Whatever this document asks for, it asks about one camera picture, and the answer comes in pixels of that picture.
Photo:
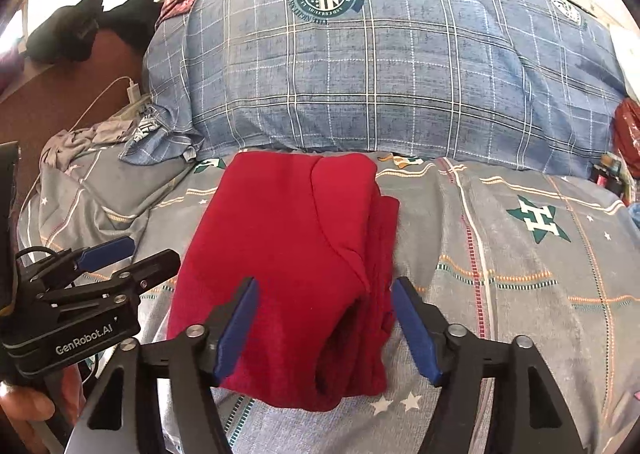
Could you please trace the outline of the left hand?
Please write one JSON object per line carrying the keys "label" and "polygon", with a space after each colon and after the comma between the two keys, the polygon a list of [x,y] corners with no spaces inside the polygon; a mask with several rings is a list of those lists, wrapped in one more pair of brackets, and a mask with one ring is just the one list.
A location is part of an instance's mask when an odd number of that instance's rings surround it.
{"label": "left hand", "polygon": [[[63,414],[75,425],[86,403],[82,379],[76,365],[63,370],[61,398]],[[1,407],[29,452],[48,452],[32,426],[33,422],[45,422],[54,413],[54,403],[45,394],[33,388],[1,382]]]}

